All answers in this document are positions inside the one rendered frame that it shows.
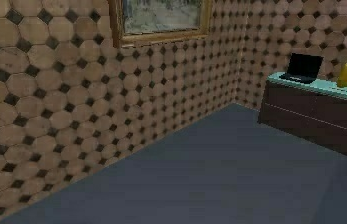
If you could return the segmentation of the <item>black laptop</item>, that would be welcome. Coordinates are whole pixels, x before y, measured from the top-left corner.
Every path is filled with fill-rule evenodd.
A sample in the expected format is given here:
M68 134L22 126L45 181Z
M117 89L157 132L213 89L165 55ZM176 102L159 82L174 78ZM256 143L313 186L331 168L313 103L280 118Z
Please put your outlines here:
M310 84L317 79L322 62L322 56L292 53L288 69L280 78Z

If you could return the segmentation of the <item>wooden framed picture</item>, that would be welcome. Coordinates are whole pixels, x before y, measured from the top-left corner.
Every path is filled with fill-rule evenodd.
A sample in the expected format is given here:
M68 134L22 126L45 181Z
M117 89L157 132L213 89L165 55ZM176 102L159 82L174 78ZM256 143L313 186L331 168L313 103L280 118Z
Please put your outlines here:
M213 0L107 0L113 46L128 48L204 38Z

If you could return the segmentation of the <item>dark brown chest of drawers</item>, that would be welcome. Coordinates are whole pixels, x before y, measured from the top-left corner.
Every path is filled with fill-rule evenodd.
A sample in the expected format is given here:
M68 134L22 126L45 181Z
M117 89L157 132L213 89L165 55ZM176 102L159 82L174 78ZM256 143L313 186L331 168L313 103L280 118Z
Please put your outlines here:
M347 156L347 87L267 78L258 121Z

